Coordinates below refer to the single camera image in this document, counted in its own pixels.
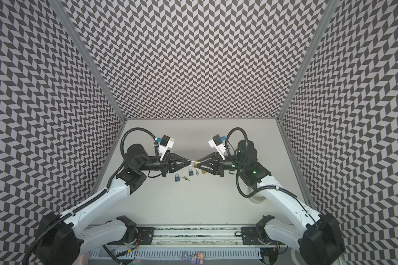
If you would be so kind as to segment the purple toy figure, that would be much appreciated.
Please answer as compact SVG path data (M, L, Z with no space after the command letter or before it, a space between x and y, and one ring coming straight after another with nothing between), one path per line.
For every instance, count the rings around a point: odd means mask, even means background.
M188 254L187 252L184 252L182 255L182 260L188 261L192 265L203 265L204 259L205 259L205 254L203 252L199 252L197 254Z

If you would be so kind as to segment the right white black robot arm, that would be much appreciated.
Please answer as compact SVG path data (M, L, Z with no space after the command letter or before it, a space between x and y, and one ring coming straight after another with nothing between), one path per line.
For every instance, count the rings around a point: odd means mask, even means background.
M262 244L283 243L297 251L308 265L333 265L346 248L340 224L331 214L322 214L284 188L258 160L255 145L242 128L227 136L216 135L209 145L217 151L193 162L213 175L235 170L235 185L244 198L259 195L271 201L288 219L285 224L272 215L263 216L255 234Z

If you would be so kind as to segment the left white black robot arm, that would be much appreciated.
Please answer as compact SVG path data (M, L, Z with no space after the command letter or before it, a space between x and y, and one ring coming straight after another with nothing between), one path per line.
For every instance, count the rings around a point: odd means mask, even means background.
M133 144L125 149L127 136L135 131L152 137L154 155L148 155L141 144ZM22 263L29 264L34 255L45 265L71 265L98 246L122 239L128 242L136 240L137 225L124 215L105 225L89 226L111 206L137 191L147 179L145 171L159 171L165 177L168 173L189 166L189 160L170 152L173 144L173 138L167 135L157 138L144 128L132 128L125 132L120 142L123 161L106 186L71 209L44 216Z

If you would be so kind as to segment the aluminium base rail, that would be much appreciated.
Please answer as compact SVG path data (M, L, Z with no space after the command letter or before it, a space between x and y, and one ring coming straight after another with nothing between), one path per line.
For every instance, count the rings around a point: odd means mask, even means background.
M247 247L274 246L274 241L264 243L258 236L255 224L235 225L137 225L123 229L123 225L108 222L89 226L80 238L85 243L109 248L133 247Z

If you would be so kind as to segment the blue padlock with keys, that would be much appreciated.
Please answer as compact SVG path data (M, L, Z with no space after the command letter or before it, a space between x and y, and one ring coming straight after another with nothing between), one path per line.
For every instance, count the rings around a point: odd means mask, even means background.
M186 176L181 177L180 175L175 175L175 182L180 182L181 180L190 181Z

